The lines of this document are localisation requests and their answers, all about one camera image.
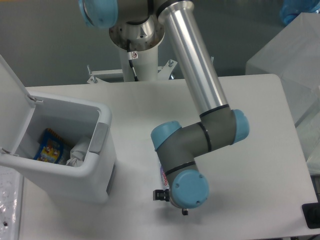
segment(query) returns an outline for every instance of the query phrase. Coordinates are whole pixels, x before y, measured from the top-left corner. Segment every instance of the gray wall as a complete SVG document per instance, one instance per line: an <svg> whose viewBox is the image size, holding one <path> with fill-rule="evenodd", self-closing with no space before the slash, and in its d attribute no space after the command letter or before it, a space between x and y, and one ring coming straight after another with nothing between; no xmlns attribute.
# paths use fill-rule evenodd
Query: gray wall
<svg viewBox="0 0 320 240"><path fill-rule="evenodd" d="M195 18L219 76L245 74L247 60L282 29L281 0L194 0ZM107 30L85 26L77 0L0 1L0 55L25 86L83 84L91 70L120 69ZM159 65L176 59L165 37Z"/></svg>

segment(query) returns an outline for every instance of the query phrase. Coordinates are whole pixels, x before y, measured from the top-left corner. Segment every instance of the bolt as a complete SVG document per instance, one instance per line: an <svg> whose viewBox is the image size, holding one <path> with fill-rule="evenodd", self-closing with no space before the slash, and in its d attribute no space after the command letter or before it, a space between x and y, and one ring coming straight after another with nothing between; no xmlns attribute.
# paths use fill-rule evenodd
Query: bolt
<svg viewBox="0 0 320 240"><path fill-rule="evenodd" d="M172 59L169 60L169 68L172 68L174 61Z"/></svg>
<svg viewBox="0 0 320 240"><path fill-rule="evenodd" d="M175 75L174 73L171 73L171 75L169 76L169 79L170 79L170 80L176 79L176 75Z"/></svg>
<svg viewBox="0 0 320 240"><path fill-rule="evenodd" d="M89 76L91 76L92 72L91 72L91 70L90 70L90 66L87 65L86 68L88 69Z"/></svg>

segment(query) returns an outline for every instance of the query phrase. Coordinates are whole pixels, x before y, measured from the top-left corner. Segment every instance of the gray joint housing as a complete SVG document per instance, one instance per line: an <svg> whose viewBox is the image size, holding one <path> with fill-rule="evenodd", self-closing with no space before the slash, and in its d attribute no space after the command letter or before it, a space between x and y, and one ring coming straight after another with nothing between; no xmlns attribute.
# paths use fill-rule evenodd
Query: gray joint housing
<svg viewBox="0 0 320 240"><path fill-rule="evenodd" d="M178 129L157 149L169 186L185 170L197 170L195 158L234 143L236 118L230 107L201 117L201 122Z"/></svg>

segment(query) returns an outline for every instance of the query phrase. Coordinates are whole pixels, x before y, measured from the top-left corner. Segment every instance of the bin handle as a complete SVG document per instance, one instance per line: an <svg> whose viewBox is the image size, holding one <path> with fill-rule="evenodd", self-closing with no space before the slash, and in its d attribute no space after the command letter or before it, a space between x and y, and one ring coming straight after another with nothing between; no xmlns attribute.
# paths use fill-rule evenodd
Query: bin handle
<svg viewBox="0 0 320 240"><path fill-rule="evenodd" d="M104 146L105 139L107 137L109 125L103 122L98 122L95 131L92 136L89 152L94 154L100 154Z"/></svg>

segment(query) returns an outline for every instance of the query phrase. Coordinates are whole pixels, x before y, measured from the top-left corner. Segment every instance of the blue bottle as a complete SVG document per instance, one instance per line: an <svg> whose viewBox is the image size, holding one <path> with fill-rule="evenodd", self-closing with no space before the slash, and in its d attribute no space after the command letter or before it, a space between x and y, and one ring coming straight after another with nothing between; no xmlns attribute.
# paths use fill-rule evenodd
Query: blue bottle
<svg viewBox="0 0 320 240"><path fill-rule="evenodd" d="M280 18L285 25L291 23L300 13L320 13L320 0L284 0Z"/></svg>

